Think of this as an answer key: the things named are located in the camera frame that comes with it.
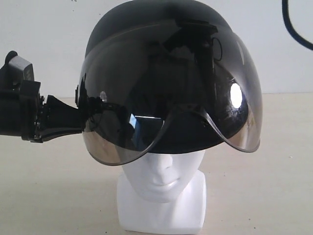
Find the helmet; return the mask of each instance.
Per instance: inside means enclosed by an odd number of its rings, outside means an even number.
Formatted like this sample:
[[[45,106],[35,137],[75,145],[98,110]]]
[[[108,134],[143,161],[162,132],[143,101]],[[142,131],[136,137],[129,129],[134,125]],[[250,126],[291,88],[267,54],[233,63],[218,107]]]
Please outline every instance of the helmet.
[[[133,0],[95,26],[77,89],[83,137],[100,163],[260,143],[253,60],[223,17],[195,0]]]

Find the mannequin face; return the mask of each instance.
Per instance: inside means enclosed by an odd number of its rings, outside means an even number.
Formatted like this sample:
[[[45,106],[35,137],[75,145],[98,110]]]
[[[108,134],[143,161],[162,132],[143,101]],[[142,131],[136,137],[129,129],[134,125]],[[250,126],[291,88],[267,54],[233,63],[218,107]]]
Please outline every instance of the mannequin face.
[[[205,150],[186,154],[147,153],[123,166],[136,193],[143,199],[168,203],[176,200],[193,178]]]

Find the tinted visor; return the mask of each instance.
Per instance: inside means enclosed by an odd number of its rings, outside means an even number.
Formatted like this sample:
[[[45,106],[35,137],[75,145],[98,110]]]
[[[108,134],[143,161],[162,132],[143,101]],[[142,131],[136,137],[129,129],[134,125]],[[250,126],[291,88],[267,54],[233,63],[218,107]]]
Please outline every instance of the tinted visor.
[[[83,136],[101,163],[129,163],[148,151],[196,151],[221,140],[245,152],[259,146],[262,97],[257,72],[229,28],[190,20],[133,28],[96,46],[85,59],[82,77],[80,99],[118,106],[95,111],[87,102]],[[171,118],[174,125],[187,120],[178,127],[180,133],[186,125],[194,126],[197,140],[185,142],[181,135],[171,140],[171,148],[162,136],[171,139],[164,128],[171,129],[169,114],[178,104],[197,104],[206,115],[186,118],[182,112]]]

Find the beige table surface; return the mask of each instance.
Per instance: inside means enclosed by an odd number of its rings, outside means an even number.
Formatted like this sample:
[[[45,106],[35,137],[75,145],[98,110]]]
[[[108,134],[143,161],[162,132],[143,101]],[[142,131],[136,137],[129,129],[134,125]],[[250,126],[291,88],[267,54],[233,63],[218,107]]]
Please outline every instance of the beige table surface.
[[[264,95],[260,149],[207,150],[203,235],[313,235],[313,94]],[[0,138],[0,235],[135,235],[116,211],[120,167],[81,135],[45,144]]]

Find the black wire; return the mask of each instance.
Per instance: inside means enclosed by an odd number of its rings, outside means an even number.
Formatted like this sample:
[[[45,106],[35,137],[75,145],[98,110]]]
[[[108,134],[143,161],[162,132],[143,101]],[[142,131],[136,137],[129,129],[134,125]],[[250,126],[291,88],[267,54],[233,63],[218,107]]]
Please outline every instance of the black wire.
[[[292,26],[290,16],[289,16],[289,6],[288,6],[288,0],[282,0],[282,9],[283,9],[283,18],[285,27],[288,31],[288,33],[302,46],[306,47],[307,49],[313,50],[313,44],[304,39],[302,36],[300,36],[297,31]]]

